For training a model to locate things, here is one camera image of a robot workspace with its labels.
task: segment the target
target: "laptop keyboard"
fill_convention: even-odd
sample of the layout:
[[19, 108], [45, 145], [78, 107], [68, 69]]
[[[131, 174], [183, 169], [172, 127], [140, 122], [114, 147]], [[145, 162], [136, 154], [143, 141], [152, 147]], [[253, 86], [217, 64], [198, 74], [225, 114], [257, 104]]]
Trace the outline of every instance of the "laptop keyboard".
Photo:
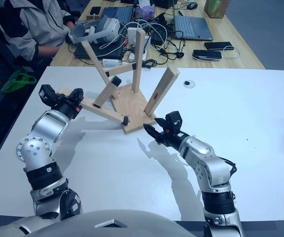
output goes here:
[[185, 39], [192, 39], [195, 37], [193, 31], [192, 22], [189, 17], [186, 16], [175, 16], [176, 30], [182, 32], [176, 32], [178, 38], [184, 37]]
[[125, 25], [131, 21], [132, 11], [132, 7], [119, 7], [117, 9], [116, 18]]

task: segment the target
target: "computer mouse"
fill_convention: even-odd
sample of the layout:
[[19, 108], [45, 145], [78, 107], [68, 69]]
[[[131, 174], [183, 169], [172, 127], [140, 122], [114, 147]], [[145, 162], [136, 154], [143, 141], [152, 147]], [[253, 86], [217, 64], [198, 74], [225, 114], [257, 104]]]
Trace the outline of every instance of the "computer mouse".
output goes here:
[[187, 9], [188, 10], [196, 9], [197, 6], [198, 6], [198, 4], [195, 1], [193, 1], [190, 4], [187, 5]]

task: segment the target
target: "black rubber foot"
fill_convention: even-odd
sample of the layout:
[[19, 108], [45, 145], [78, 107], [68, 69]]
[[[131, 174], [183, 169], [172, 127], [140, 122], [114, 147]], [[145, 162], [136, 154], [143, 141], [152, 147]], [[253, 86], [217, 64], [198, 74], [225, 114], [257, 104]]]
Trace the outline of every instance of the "black rubber foot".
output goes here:
[[129, 122], [129, 118], [128, 118], [128, 116], [125, 116], [125, 117], [123, 117], [123, 122], [121, 124], [128, 125], [128, 122]]

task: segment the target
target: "green object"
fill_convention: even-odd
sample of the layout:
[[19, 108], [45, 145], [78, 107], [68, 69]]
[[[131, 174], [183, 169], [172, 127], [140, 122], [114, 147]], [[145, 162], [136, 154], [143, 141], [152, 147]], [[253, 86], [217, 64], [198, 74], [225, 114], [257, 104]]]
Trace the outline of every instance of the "green object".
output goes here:
[[218, 7], [220, 6], [220, 0], [209, 0], [209, 5], [208, 5], [208, 12], [214, 13]]
[[35, 84], [37, 82], [36, 78], [27, 74], [25, 69], [19, 69], [15, 71], [8, 81], [4, 84], [1, 93], [11, 93], [27, 84]]

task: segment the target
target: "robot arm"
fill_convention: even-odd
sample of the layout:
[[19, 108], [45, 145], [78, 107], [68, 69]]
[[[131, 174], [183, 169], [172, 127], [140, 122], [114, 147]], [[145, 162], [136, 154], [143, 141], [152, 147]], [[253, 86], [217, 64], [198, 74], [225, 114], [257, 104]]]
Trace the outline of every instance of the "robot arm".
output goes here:
[[51, 157], [51, 146], [82, 109], [83, 90], [75, 89], [65, 96], [57, 95], [50, 85], [42, 85], [39, 95], [51, 110], [34, 123], [16, 148], [17, 157], [26, 165], [24, 171], [32, 187], [35, 216], [0, 227], [0, 237], [24, 236], [81, 213], [80, 198], [68, 187], [68, 180]]
[[147, 133], [159, 145], [176, 149], [196, 173], [207, 222], [203, 228], [204, 236], [244, 237], [230, 185], [230, 177], [236, 172], [235, 164], [216, 156], [209, 144], [182, 132], [178, 111], [167, 114], [165, 119], [155, 120], [164, 131], [159, 133], [151, 125], [144, 124]]

